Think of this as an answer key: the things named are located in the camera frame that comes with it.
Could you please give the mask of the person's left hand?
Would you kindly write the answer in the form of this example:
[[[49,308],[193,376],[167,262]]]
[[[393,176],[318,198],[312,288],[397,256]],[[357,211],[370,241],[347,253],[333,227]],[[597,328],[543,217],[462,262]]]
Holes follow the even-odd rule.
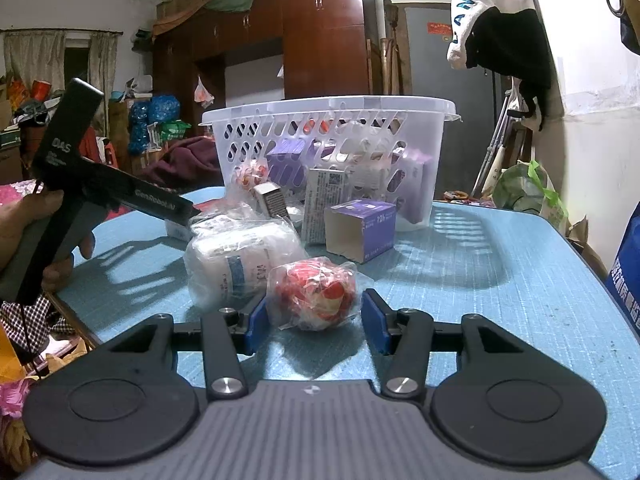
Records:
[[[37,220],[52,216],[61,207],[63,197],[63,191],[43,191],[1,206],[1,269],[6,267],[16,253],[25,229]],[[70,280],[73,268],[72,254],[47,266],[42,274],[42,290],[61,290]]]

